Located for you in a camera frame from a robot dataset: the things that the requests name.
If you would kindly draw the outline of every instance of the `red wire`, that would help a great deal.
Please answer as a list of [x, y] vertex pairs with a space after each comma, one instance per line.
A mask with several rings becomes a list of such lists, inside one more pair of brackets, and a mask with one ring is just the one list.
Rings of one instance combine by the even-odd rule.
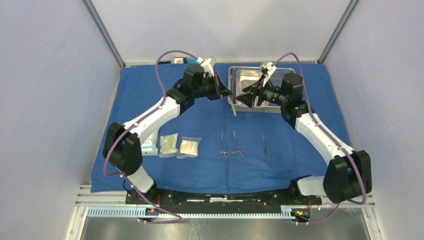
[[312, 207], [311, 197], [308, 196], [307, 197], [307, 209], [306, 209], [306, 211], [308, 211], [309, 209], [311, 209], [311, 207]]

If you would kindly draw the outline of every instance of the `aluminum frame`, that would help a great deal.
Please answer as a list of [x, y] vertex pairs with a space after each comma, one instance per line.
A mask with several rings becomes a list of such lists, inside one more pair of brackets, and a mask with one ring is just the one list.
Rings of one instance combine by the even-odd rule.
[[[90, 193], [91, 185], [81, 185], [73, 210], [72, 218], [66, 233], [66, 240], [81, 239], [84, 224], [87, 217], [119, 217], [134, 218], [135, 215], [141, 217], [145, 214], [145, 209], [150, 207], [147, 204], [125, 204], [126, 191], [105, 191]], [[328, 198], [322, 198], [321, 205], [313, 205], [311, 208], [320, 210], [321, 208], [334, 208], [336, 204]], [[287, 212], [291, 209], [306, 208], [306, 205], [282, 205], [281, 214], [182, 214], [183, 218], [199, 219], [288, 219]], [[356, 205], [345, 201], [340, 204], [341, 209], [357, 208], [362, 210], [366, 228], [371, 240], [384, 240], [380, 224], [377, 218], [377, 209], [372, 195], [367, 195], [364, 205]]]
[[102, 19], [99, 16], [99, 13], [97, 12], [96, 8], [94, 7], [91, 0], [82, 0], [82, 3], [84, 3], [85, 8], [87, 9], [87, 12], [90, 14], [94, 24], [96, 25], [98, 31], [100, 32], [101, 36], [103, 37], [104, 42], [106, 43], [107, 47], [109, 48], [110, 52], [112, 53], [113, 57], [115, 58], [116, 62], [121, 68], [125, 67], [125, 62], [122, 59], [121, 55], [118, 52], [117, 47], [115, 46], [114, 42], [112, 41], [111, 36], [108, 33], [108, 30], [106, 30], [105, 25], [103, 24]]
[[340, 34], [342, 33], [342, 30], [345, 28], [346, 23], [350, 19], [352, 13], [354, 12], [355, 8], [357, 7], [359, 3], [359, 0], [350, 0], [349, 4], [347, 5], [346, 9], [343, 12], [343, 15], [341, 16], [340, 20], [338, 21], [337, 25], [335, 26], [334, 31], [332, 32], [330, 39], [328, 40], [327, 44], [324, 47], [324, 50], [321, 53], [321, 56], [319, 56], [318, 60], [316, 61], [317, 64], [323, 64], [327, 57], [329, 56], [331, 50], [333, 49], [334, 44], [336, 43], [337, 39], [339, 38]]

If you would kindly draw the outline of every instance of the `scissors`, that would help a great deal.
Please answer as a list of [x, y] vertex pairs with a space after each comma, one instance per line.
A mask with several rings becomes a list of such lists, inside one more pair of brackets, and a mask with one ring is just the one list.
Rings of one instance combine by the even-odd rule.
[[240, 151], [239, 142], [237, 141], [236, 132], [234, 130], [232, 131], [232, 134], [234, 135], [235, 151], [232, 151], [230, 155], [232, 158], [235, 158], [236, 154], [240, 153], [240, 156], [244, 158], [246, 156], [246, 152]]
[[224, 154], [224, 157], [228, 158], [230, 153], [224, 150], [224, 134], [221, 133], [221, 150], [216, 153], [216, 157], [220, 158], [221, 154]]

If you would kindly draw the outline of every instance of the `plastic bag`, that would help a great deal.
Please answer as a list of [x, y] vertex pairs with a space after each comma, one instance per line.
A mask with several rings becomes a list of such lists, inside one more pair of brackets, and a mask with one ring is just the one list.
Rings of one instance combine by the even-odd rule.
[[195, 158], [199, 156], [199, 144], [201, 137], [182, 137], [177, 159]]
[[177, 138], [178, 133], [172, 135], [160, 136], [160, 152], [159, 157], [169, 158], [177, 154]]
[[152, 133], [148, 138], [141, 143], [141, 155], [143, 156], [157, 156], [158, 148], [156, 142], [158, 141], [158, 131]]

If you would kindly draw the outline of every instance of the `green package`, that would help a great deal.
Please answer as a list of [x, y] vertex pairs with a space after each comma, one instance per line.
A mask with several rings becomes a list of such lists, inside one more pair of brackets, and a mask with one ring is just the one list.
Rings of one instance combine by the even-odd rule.
[[172, 135], [160, 136], [160, 152], [159, 157], [169, 158], [177, 154], [178, 133]]

